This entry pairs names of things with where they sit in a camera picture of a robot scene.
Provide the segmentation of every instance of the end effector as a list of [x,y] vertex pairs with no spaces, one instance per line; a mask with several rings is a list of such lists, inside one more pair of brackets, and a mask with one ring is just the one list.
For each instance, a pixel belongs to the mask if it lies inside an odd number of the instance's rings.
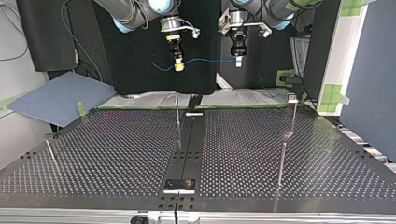
[[259,35],[264,38],[272,33],[271,28],[262,20],[248,22],[260,12],[262,4],[262,0],[230,0],[229,7],[219,19],[219,32],[233,41],[231,55],[235,57],[236,67],[242,67],[242,60],[248,54],[248,27],[259,27]]
[[95,0],[95,2],[112,15],[116,26],[123,33],[139,27],[147,29],[150,21],[163,17],[160,20],[161,32],[169,43],[176,71],[184,70],[181,32],[191,30],[192,37],[198,38],[200,30],[179,17],[178,7],[181,0]]

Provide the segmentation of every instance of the white wall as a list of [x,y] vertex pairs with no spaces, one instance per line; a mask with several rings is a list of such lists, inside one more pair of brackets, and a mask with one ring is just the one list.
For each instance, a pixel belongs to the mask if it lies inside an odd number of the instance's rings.
[[[15,0],[0,1],[17,8]],[[8,9],[5,12],[20,25]],[[0,11],[0,59],[18,56],[25,48],[24,36],[15,30]],[[43,85],[45,75],[35,71],[29,52],[19,59],[0,62],[0,101]],[[12,111],[0,111],[0,169],[41,143],[43,135],[49,131],[50,126],[45,122]]]

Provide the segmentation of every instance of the green tape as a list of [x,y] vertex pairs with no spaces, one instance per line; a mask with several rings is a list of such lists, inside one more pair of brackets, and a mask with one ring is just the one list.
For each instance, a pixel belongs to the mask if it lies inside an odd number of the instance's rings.
[[[321,0],[294,0],[294,2],[302,7],[308,7],[309,5],[314,5]],[[285,9],[290,10],[290,11],[298,11],[300,10],[299,8],[295,7],[292,3],[288,3],[285,6]]]
[[82,102],[78,102],[78,112],[82,117],[85,117],[89,114],[89,112],[85,110],[84,104]]
[[341,17],[359,16],[364,0],[345,0],[341,9]]
[[290,70],[278,70],[277,75],[276,75],[276,85],[278,87],[293,87],[292,84],[286,84],[286,82],[281,81],[281,77],[295,77],[295,71],[294,69]]
[[2,101],[0,101],[0,108],[2,110],[8,110],[9,106],[16,100],[17,100],[17,98],[9,98],[6,100],[2,100]]
[[335,112],[341,103],[342,85],[325,84],[322,98],[320,101],[319,112]]
[[308,97],[308,94],[306,92],[304,92],[303,96],[301,97],[301,102],[305,103],[307,97]]

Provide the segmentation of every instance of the black panel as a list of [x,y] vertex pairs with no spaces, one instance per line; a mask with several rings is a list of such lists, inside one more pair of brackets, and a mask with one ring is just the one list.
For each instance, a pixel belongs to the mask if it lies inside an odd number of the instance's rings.
[[304,84],[309,94],[318,99],[338,18],[340,0],[323,1],[316,9],[311,40],[304,70]]
[[[182,73],[163,72],[152,65],[169,67],[174,64],[169,46],[160,32],[159,20],[152,21],[148,30],[139,28],[125,35],[114,26],[110,15],[96,4],[95,11],[117,93],[178,91],[211,94],[215,90],[215,63],[190,63]],[[193,39],[191,32],[183,34],[185,60],[217,59],[220,1],[183,1],[179,11],[183,19],[201,29],[199,39]]]
[[[82,44],[85,50],[90,54],[90,57],[96,63],[103,76],[103,81],[110,85],[113,84],[110,67],[108,64],[105,46],[103,44],[102,35],[99,30],[99,24],[93,10],[93,1],[78,0],[70,1],[67,4],[70,21],[72,23],[73,34]],[[77,47],[79,57],[79,67],[76,72],[98,79],[97,72],[95,72],[93,64],[88,59],[87,55]]]
[[35,70],[75,68],[75,46],[61,19],[63,0],[17,0]]

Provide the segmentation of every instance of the white cable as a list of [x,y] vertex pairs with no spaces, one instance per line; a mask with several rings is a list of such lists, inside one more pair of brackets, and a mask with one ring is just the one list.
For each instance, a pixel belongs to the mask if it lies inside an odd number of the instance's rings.
[[182,21],[182,22],[184,22],[184,23],[187,23],[187,24],[194,30],[195,33],[199,33],[198,30],[197,30],[197,28],[195,28],[195,26],[193,26],[191,22],[186,21],[186,20],[183,20],[183,19],[181,19],[181,18],[174,18],[174,20],[175,20],[175,21]]
[[8,16],[8,14],[2,9],[2,7],[6,7],[9,10],[12,11],[12,13],[19,19],[21,20],[20,14],[18,13],[18,11],[12,7],[11,5],[5,3],[5,2],[1,2],[0,1],[0,10],[3,12],[3,14],[6,16],[7,20],[11,23],[11,25],[21,34],[24,36],[23,31],[14,23],[14,21]]
[[69,2],[70,0],[66,0],[62,3],[61,6],[61,18],[62,18],[62,22],[64,23],[64,27],[66,28],[67,32],[73,37],[73,39],[76,41],[76,43],[78,43],[78,45],[81,47],[82,51],[85,53],[85,55],[87,55],[88,59],[91,61],[91,63],[93,64],[93,66],[95,67],[96,71],[99,74],[100,77],[100,81],[103,82],[103,76],[102,73],[100,72],[98,66],[96,65],[96,63],[93,61],[93,59],[91,58],[90,54],[88,54],[87,50],[84,49],[84,47],[81,45],[81,43],[79,43],[78,39],[73,35],[72,31],[70,30],[70,28],[67,26],[66,21],[64,20],[64,7],[66,6],[66,4]]
[[117,20],[117,21],[122,23],[127,23],[134,18],[134,15],[136,13],[136,5],[134,4],[134,0],[129,0],[129,4],[131,5],[131,13],[125,19]]
[[147,8],[144,6],[139,0],[134,0],[139,6],[140,6],[140,11],[142,12],[143,18],[145,19],[146,26],[142,27],[142,29],[147,30],[149,28],[149,17],[146,13],[146,11],[143,9],[143,7]]

